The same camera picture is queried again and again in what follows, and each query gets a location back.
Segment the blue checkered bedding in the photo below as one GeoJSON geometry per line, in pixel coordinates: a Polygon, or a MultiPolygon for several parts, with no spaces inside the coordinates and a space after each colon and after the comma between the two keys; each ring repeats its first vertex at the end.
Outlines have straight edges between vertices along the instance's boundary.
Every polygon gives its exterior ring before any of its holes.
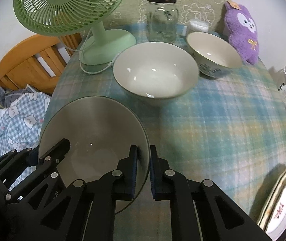
{"type": "Polygon", "coordinates": [[[12,150],[34,149],[51,97],[41,92],[0,89],[0,157],[12,150]]]}

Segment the small white ceramic bowl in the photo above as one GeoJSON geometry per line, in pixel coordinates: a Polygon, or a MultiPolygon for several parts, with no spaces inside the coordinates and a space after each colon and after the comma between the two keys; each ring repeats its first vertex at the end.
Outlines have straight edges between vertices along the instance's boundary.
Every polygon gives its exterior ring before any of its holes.
{"type": "Polygon", "coordinates": [[[117,168],[129,156],[131,145],[138,147],[135,197],[148,175],[150,143],[138,116],[125,105],[104,96],[79,98],[61,108],[43,126],[38,156],[62,139],[70,149],[57,169],[66,186],[74,180],[92,182],[117,168]]]}

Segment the green plaid tablecloth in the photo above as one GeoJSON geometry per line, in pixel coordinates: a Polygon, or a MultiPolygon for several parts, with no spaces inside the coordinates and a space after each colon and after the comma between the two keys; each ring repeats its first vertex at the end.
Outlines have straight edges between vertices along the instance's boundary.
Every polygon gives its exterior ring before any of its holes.
{"type": "Polygon", "coordinates": [[[131,109],[172,169],[194,181],[211,179],[253,220],[286,169],[286,109],[261,61],[218,80],[200,76],[185,95],[156,104],[123,90],[111,68],[85,73],[74,54],[45,120],[69,102],[93,95],[131,109]]]}

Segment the wooden chair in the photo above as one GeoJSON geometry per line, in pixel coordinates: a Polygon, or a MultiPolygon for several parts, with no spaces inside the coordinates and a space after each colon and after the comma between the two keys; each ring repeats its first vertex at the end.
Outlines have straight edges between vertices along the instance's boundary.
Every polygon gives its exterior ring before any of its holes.
{"type": "Polygon", "coordinates": [[[31,85],[51,95],[67,65],[57,45],[66,45],[72,56],[81,41],[79,33],[63,37],[36,34],[23,40],[0,61],[0,87],[17,90],[31,85]]]}

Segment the large white patterned bowl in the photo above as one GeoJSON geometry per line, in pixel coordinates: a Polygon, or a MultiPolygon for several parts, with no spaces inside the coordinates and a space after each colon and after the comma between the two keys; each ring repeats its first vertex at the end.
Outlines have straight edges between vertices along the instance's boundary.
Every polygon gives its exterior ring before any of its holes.
{"type": "Polygon", "coordinates": [[[242,67],[243,62],[235,48],[216,35],[189,33],[186,43],[199,71],[208,77],[222,78],[242,67]]]}

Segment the purple plush bunny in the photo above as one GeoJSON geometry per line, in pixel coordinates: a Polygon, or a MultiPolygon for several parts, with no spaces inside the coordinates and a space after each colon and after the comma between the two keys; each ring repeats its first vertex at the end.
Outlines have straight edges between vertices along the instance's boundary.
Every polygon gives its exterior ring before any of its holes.
{"type": "Polygon", "coordinates": [[[224,5],[228,42],[243,61],[255,65],[259,58],[258,30],[250,12],[244,5],[232,1],[227,1],[224,5]]]}

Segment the cream scalloped bottom plate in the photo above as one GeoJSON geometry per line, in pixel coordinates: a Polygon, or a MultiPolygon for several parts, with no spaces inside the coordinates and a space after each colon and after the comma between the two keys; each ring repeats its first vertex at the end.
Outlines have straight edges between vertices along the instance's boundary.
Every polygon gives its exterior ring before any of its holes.
{"type": "Polygon", "coordinates": [[[257,220],[257,225],[262,229],[266,229],[267,222],[272,214],[272,209],[275,207],[275,203],[281,194],[284,186],[286,185],[286,169],[279,176],[278,180],[274,184],[263,208],[261,209],[259,218],[257,220]]]}

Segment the green desk fan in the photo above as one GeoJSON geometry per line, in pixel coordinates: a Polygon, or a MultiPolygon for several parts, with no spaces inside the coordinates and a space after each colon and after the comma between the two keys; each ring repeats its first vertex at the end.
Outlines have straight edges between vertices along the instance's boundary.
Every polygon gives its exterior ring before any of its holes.
{"type": "Polygon", "coordinates": [[[62,37],[87,31],[79,53],[80,68],[96,75],[108,69],[136,38],[124,29],[104,28],[103,20],[122,0],[13,0],[19,22],[30,31],[62,37]]]}

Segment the medium white ceramic bowl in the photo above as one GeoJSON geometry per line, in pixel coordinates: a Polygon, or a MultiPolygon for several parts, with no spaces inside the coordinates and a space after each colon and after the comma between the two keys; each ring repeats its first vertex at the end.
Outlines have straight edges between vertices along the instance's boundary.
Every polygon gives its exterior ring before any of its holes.
{"type": "Polygon", "coordinates": [[[114,61],[113,75],[127,92],[149,100],[169,100],[194,88],[199,68],[178,46],[144,42],[127,48],[114,61]]]}

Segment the glass jar with black lid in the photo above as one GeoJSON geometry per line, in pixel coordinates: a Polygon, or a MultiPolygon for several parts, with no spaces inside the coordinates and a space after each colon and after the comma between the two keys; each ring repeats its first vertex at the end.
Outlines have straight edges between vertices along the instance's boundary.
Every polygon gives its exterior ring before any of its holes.
{"type": "Polygon", "coordinates": [[[148,41],[173,44],[177,36],[177,0],[147,0],[148,41]]]}

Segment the cotton swab container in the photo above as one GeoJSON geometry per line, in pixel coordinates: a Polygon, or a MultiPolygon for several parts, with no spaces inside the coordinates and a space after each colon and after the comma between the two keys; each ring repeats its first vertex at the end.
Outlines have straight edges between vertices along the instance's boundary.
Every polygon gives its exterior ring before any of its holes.
{"type": "Polygon", "coordinates": [[[208,33],[209,31],[209,25],[206,22],[203,22],[201,20],[192,19],[187,24],[187,32],[204,32],[208,33]]]}

